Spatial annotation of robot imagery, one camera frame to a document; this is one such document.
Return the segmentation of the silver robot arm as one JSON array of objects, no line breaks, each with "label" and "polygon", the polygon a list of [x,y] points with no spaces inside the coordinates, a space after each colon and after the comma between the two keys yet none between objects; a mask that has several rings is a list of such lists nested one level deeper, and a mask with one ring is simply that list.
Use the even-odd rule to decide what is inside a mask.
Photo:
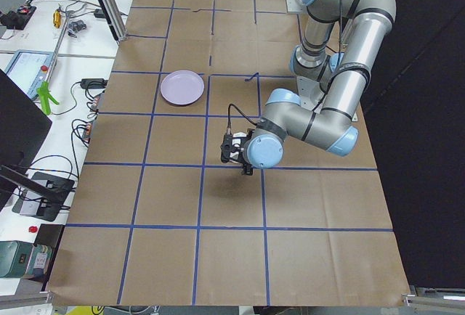
[{"label": "silver robot arm", "polygon": [[298,89],[275,89],[247,132],[225,132],[220,159],[240,164],[245,175],[276,166],[287,137],[340,157],[353,150],[352,119],[396,17],[395,0],[286,2],[288,12],[308,16],[289,62]]}]

